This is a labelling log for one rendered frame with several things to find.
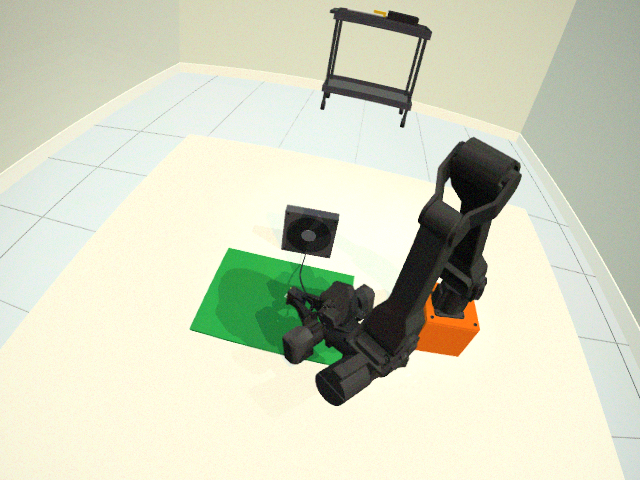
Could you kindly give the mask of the black plug with cable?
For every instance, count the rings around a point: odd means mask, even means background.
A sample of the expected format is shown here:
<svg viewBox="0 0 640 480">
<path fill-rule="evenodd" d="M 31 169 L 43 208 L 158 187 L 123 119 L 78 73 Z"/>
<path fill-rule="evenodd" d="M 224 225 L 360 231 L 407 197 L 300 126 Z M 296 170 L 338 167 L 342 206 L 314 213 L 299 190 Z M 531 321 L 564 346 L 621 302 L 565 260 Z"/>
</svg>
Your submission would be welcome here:
<svg viewBox="0 0 640 480">
<path fill-rule="evenodd" d="M 302 271 L 302 266 L 303 266 L 303 263 L 304 263 L 304 260 L 305 260 L 305 257 L 306 257 L 306 252 L 307 252 L 307 250 L 305 250 L 304 259 L 303 259 L 303 262 L 302 262 L 302 265 L 301 265 L 301 269 L 300 269 L 300 274 L 299 274 L 300 283 L 301 283 L 301 286 L 302 286 L 302 289 L 303 289 L 304 292 L 300 291 L 299 289 L 297 289 L 296 287 L 293 286 L 291 289 L 289 289 L 287 291 L 287 296 L 286 296 L 287 302 L 286 302 L 286 304 L 287 305 L 290 304 L 291 306 L 294 307 L 293 299 L 296 299 L 296 300 L 298 300 L 299 302 L 301 302 L 305 306 L 305 302 L 306 302 L 306 298 L 307 298 L 308 300 L 310 300 L 312 302 L 312 306 L 310 306 L 310 309 L 309 309 L 312 312 L 312 310 L 313 310 L 313 300 L 308 297 L 308 293 L 306 293 L 306 291 L 305 291 L 305 289 L 304 289 L 304 287 L 302 285 L 302 281 L 301 281 L 301 271 Z"/>
</svg>

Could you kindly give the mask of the green circuit board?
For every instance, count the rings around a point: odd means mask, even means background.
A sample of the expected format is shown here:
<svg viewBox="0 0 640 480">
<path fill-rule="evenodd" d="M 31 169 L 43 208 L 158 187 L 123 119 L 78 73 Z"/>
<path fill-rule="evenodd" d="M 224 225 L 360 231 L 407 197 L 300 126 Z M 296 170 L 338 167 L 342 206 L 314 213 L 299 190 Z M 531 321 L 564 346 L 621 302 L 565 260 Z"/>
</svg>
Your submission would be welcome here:
<svg viewBox="0 0 640 480">
<path fill-rule="evenodd" d="M 282 337 L 302 322 L 287 305 L 287 291 L 300 283 L 302 264 L 228 248 L 189 330 L 284 356 Z M 335 281 L 354 286 L 355 276 L 302 266 L 306 293 L 320 296 Z M 342 353 L 325 340 L 305 360 L 331 365 Z"/>
</svg>

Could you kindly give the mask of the dark grey cooling fan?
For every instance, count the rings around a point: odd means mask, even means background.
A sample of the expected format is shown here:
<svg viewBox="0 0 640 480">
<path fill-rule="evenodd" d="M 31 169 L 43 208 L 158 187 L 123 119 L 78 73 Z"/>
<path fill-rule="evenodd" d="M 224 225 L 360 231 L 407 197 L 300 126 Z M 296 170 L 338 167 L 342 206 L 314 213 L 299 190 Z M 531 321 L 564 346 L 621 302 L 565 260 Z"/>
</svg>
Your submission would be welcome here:
<svg viewBox="0 0 640 480">
<path fill-rule="evenodd" d="M 281 250 L 331 257 L 339 213 L 286 205 Z"/>
</svg>

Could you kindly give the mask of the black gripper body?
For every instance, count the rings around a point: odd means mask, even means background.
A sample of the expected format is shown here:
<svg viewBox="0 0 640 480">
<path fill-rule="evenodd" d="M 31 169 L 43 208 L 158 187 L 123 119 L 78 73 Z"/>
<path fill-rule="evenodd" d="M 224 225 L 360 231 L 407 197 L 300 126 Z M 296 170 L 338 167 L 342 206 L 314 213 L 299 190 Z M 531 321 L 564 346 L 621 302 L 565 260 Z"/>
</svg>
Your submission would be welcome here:
<svg viewBox="0 0 640 480">
<path fill-rule="evenodd" d="M 358 300 L 358 308 L 366 313 L 366 316 L 374 308 L 375 292 L 371 287 L 363 283 L 355 289 Z M 366 317 L 365 316 L 365 317 Z M 353 330 L 350 333 L 333 331 L 330 327 L 324 326 L 317 319 L 314 319 L 305 326 L 297 326 L 291 329 L 282 337 L 284 356 L 292 364 L 298 365 L 313 354 L 313 347 L 325 340 L 325 345 L 330 349 L 332 346 L 342 353 L 342 358 L 350 354 L 352 348 L 346 343 L 346 339 L 351 335 L 356 327 L 360 325 L 360 319 L 355 318 L 350 326 Z"/>
</svg>

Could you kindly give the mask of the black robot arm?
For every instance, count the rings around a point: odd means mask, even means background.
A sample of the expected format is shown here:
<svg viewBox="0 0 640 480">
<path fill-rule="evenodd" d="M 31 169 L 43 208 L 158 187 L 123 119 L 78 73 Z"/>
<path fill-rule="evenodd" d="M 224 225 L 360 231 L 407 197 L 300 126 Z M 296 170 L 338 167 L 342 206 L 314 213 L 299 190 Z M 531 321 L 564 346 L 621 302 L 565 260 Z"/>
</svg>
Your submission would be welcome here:
<svg viewBox="0 0 640 480">
<path fill-rule="evenodd" d="M 487 285 L 485 243 L 492 220 L 520 184 L 520 168 L 520 162 L 476 137 L 460 141 L 438 167 L 434 195 L 420 211 L 420 227 L 389 298 L 366 316 L 352 285 L 335 281 L 320 294 L 317 315 L 331 330 L 350 333 L 350 323 L 365 318 L 346 339 L 350 354 L 315 375 L 326 402 L 340 406 L 376 378 L 407 367 L 430 294 L 436 316 L 465 318 L 464 309 Z M 443 202 L 449 178 L 460 212 Z"/>
</svg>

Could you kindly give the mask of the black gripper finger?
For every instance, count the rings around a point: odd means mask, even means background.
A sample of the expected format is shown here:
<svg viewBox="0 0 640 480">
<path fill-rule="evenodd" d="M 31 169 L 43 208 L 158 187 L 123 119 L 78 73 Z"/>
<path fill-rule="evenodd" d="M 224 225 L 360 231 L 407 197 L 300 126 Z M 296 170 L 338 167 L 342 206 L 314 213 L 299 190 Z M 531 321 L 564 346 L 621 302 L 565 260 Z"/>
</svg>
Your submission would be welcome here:
<svg viewBox="0 0 640 480">
<path fill-rule="evenodd" d="M 308 308 L 306 308 L 301 302 L 296 299 L 293 299 L 293 305 L 296 309 L 296 312 L 302 322 L 302 326 L 307 325 L 314 319 L 318 320 L 317 311 L 311 312 Z"/>
<path fill-rule="evenodd" d="M 313 300 L 313 308 L 318 311 L 321 308 L 321 303 L 319 301 L 318 295 L 308 293 L 308 297 Z M 312 306 L 312 302 L 306 298 L 307 302 Z"/>
</svg>

